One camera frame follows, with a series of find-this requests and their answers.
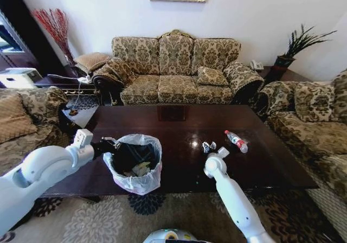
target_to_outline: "patterned rug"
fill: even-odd
[[[248,194],[276,242],[342,242],[304,192]],[[141,243],[153,231],[181,228],[200,240],[246,242],[216,193],[40,199],[33,217],[0,242]]]
[[[99,107],[99,102],[94,95],[83,95],[83,96],[69,96],[69,102],[66,107],[67,110],[63,110],[64,115],[74,123],[78,124],[81,128],[86,127],[87,123]],[[70,116],[70,109],[78,111],[77,115]]]

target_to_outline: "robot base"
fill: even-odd
[[[170,239],[169,242],[176,242],[176,240],[187,242],[206,242],[197,241],[197,239],[187,231],[181,229],[160,229],[152,232],[143,243],[165,243],[166,239]]]

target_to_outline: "side table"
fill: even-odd
[[[266,75],[270,72],[270,70],[271,70],[271,66],[264,66],[264,69],[262,71],[257,71],[257,72],[261,77],[265,78]],[[310,80],[288,69],[286,73],[284,73],[280,81],[310,81]]]
[[[35,86],[39,88],[56,86],[62,89],[65,95],[94,95],[98,98],[99,104],[104,105],[101,94],[96,90],[93,83],[80,84],[77,79],[62,79],[47,76],[35,82]]]

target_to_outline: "white plastic bag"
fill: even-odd
[[[138,195],[145,195],[157,188],[160,187],[160,172],[162,171],[162,146],[159,142],[159,140],[152,136],[146,136],[146,135],[140,135],[140,134],[134,134],[134,135],[127,135],[123,136],[122,138],[118,139],[121,143],[127,143],[127,144],[137,144],[137,145],[146,145],[146,144],[152,144],[154,151],[159,156],[159,162],[157,163],[156,167],[151,170],[149,173],[145,174],[141,177],[126,177],[124,175],[121,175],[117,173],[112,168],[112,155],[111,153],[107,152],[104,154],[104,162],[106,163],[107,167],[111,171],[113,175],[114,182],[122,187],[123,189],[131,192],[136,193]]]

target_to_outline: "water bottle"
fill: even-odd
[[[247,144],[244,140],[238,137],[237,134],[229,132],[228,130],[225,130],[224,133],[227,135],[229,140],[240,149],[241,152],[244,154],[248,152]]]

